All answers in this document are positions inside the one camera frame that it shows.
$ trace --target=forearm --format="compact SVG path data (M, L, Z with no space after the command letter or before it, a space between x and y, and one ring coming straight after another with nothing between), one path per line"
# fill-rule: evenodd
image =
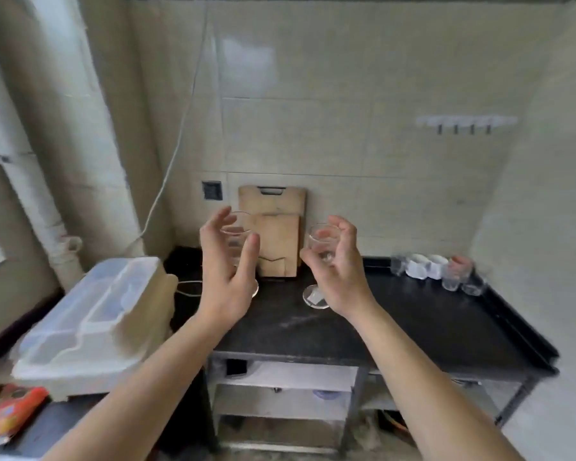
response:
M144 460L227 329L212 317L194 315L43 459Z
M521 460L482 411L376 303L350 318L427 460Z

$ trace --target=hand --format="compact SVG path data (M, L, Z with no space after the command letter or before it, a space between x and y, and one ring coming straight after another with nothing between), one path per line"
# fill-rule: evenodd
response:
M341 231L335 259L329 265L311 249L301 250L301 258L314 274L324 298L338 314L348 320L359 311L376 304L365 278L365 269L356 247L356 227L346 219L331 215L329 224Z
M203 294L199 312L228 329L244 315L256 291L256 263L260 252L260 236L248 236L239 266L233 265L223 226L234 223L231 208L223 207L215 212L200 230L203 248Z

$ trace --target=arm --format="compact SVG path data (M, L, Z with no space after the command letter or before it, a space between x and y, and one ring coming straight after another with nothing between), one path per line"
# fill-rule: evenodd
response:
M201 228L198 311L43 457L45 461L144 460L212 349L252 301L260 240L251 235L235 273L219 229L230 207Z
M522 457L453 382L376 303L356 247L356 228L340 217L335 260L326 265L312 251L310 266L330 307L361 335L423 457L433 461L521 461Z

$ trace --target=cutting board handle hole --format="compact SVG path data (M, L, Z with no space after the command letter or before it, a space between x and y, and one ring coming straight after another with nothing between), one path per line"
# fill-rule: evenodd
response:
M285 187L257 186L262 195L282 195Z

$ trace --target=white cable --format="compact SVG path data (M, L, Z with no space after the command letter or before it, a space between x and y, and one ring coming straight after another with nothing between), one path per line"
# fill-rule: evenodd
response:
M201 279L188 279L185 281L179 281L177 284L181 285L182 283L202 283L202 282L203 281ZM176 292L179 294L183 294L184 296L187 296L187 297L200 297L201 296L200 294L184 293L183 291L179 291L179 290L176 290Z
M162 180L162 185L160 186L160 190L158 191L158 194L156 195L156 199L154 199L154 203L152 203L152 206L149 209L149 214L147 214L147 219L145 221L145 225L143 226L143 231L141 231L139 236L134 241L132 241L126 247L126 249L124 249L124 253L122 255L127 254L128 251L130 250L130 248L133 246L133 244L135 244L135 242L140 240L145 235L145 233L147 232L147 229L149 228L149 222L151 221L152 215L154 214L154 210L156 209L156 206L157 206L158 202L160 201L160 197L162 197L162 193L164 192L164 188L166 187L166 183L168 182L169 176L171 175L171 170L172 170L173 163L175 162L175 157L177 156L177 153L179 153L179 147L181 146L181 140L182 140L182 137L184 136L185 121L186 121L186 118L188 117L188 115L190 114L190 109L192 108L192 100L194 98L194 89L196 88L196 78L198 77L198 70L200 69L201 58L203 57L203 48L204 48L204 43L205 43L205 37L207 36L207 17L208 17L207 11L208 11L208 9L209 9L209 7L207 5L207 0L205 0L205 11L204 11L204 18L203 18L203 34L201 36L201 43L200 43L200 48L198 51L198 58L196 59L196 66L194 68L194 77L192 78L192 88L190 89L190 96L188 98L188 102L184 105L184 111L181 115L181 121L179 123L179 133L177 135L177 144L175 145L175 150L173 151L172 157L169 161L169 164L166 167L166 172L164 173L164 179Z

